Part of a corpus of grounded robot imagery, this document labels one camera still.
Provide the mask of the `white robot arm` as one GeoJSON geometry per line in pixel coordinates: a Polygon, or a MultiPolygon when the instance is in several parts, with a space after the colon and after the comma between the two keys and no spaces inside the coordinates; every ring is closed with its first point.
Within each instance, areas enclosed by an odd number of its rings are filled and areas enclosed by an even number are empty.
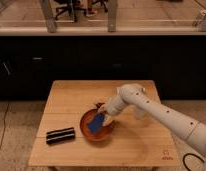
{"type": "Polygon", "coordinates": [[[106,114],[103,124],[110,124],[114,116],[130,105],[143,113],[150,114],[201,154],[205,158],[202,171],[206,171],[206,125],[204,123],[151,99],[140,84],[124,84],[117,88],[115,96],[98,109],[99,113],[106,114]]]}

